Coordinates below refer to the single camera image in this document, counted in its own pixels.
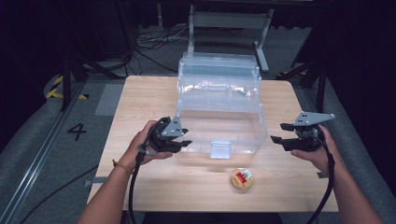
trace wrist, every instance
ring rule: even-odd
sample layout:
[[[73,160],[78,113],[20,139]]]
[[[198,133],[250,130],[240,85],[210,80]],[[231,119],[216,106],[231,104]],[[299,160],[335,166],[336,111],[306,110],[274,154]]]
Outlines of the wrist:
[[[135,159],[136,155],[137,152],[136,153],[126,152],[124,155],[122,155],[119,162],[133,170],[134,167],[136,166],[136,159]]]
[[[126,170],[120,165],[115,165],[113,170],[111,171],[111,176],[113,178],[117,178],[119,182],[121,181],[128,181],[129,178],[132,176],[130,171]]]
[[[334,165],[334,174],[335,175],[345,175],[348,174],[347,168],[343,164],[342,161],[336,161]]]
[[[119,161],[114,161],[113,160],[113,166],[114,167],[120,167],[123,170],[125,170],[129,175],[133,175],[134,174],[134,169],[128,167],[127,165],[124,165],[122,162]]]

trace metal frame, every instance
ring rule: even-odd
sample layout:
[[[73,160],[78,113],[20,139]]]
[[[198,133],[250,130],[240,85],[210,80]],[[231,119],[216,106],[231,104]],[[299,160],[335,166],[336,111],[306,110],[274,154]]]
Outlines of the metal frame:
[[[262,46],[268,33],[274,10],[269,9],[262,14],[248,13],[224,13],[224,12],[201,12],[195,11],[194,5],[190,6],[189,20],[189,46],[188,52],[194,52],[194,27],[225,27],[243,29],[261,29],[262,35],[259,41],[254,42],[257,58],[264,73],[269,72],[268,63],[265,60]]]
[[[55,142],[56,137],[58,136],[58,132],[61,130],[67,115],[70,113],[74,102],[78,99],[79,95],[84,89],[84,86],[85,83],[83,82],[78,82],[76,84],[71,94],[72,100],[70,101],[70,105],[56,118],[54,124],[52,125],[52,128],[49,131],[49,134],[46,137],[46,140],[44,141],[41,148],[38,150],[35,159],[33,160],[29,169],[26,171],[22,182],[12,196],[12,199],[8,203],[5,211],[3,212],[3,215],[0,217],[0,224],[13,223],[14,218],[19,213],[23,202],[25,201],[26,197],[28,196],[30,190],[33,187],[33,184],[38,178],[38,175],[40,174],[41,169],[43,168],[47,160],[47,157],[52,151],[52,145]]]

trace small round container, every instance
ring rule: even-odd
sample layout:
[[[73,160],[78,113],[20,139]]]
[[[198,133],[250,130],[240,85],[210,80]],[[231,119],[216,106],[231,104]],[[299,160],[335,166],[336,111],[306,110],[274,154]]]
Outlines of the small round container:
[[[236,189],[248,189],[253,184],[253,175],[248,169],[236,168],[231,175],[231,183]]]

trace hand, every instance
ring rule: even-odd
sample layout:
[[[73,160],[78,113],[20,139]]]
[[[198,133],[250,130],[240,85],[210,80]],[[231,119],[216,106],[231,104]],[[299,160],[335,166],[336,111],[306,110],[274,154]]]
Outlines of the hand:
[[[332,135],[322,125],[319,125],[319,128],[323,131],[324,137],[326,139],[327,147],[329,148],[329,151],[330,153],[332,153],[332,156],[334,158],[335,166],[338,167],[344,166],[341,160],[340,152],[338,151],[338,147],[335,144]],[[311,161],[312,164],[314,164],[314,166],[317,167],[323,174],[329,176],[329,165],[328,165],[329,163],[328,163],[326,151],[323,147],[313,152],[306,152],[306,151],[294,149],[290,152],[290,154],[305,161]]]
[[[121,157],[120,162],[122,164],[125,164],[131,168],[134,168],[135,165],[135,158],[137,155],[137,148],[143,144],[143,142],[145,141],[146,137],[149,134],[149,130],[152,128],[152,126],[154,126],[154,124],[156,123],[155,120],[150,120],[146,126],[143,128],[142,131],[138,132],[136,134],[136,136],[134,137],[134,139],[131,141],[131,144],[128,146],[128,149],[126,150],[126,152],[124,153],[124,155]],[[142,161],[142,165],[146,164],[152,160],[163,160],[163,159],[167,159],[169,157],[172,157],[173,153],[172,152],[159,152],[157,155],[155,156],[145,156],[145,159]]]

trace wooden table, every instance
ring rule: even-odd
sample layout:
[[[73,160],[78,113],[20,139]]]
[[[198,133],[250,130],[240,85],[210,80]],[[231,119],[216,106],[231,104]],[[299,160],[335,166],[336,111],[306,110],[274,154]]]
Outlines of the wooden table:
[[[96,176],[107,176],[112,159],[119,159],[135,134],[149,119],[173,117],[177,102],[176,77],[128,77],[120,98]],[[287,81],[262,82],[262,103],[268,133],[292,138],[280,129],[301,112]],[[248,168],[253,185],[245,191],[230,182],[234,168]],[[255,155],[233,155],[212,160],[208,154],[177,153],[140,168],[134,187],[136,211],[304,212],[315,211],[328,179],[318,170],[274,144],[270,137]],[[101,184],[93,184],[91,197]],[[128,190],[124,209],[128,209]],[[333,194],[323,211],[338,211]]]

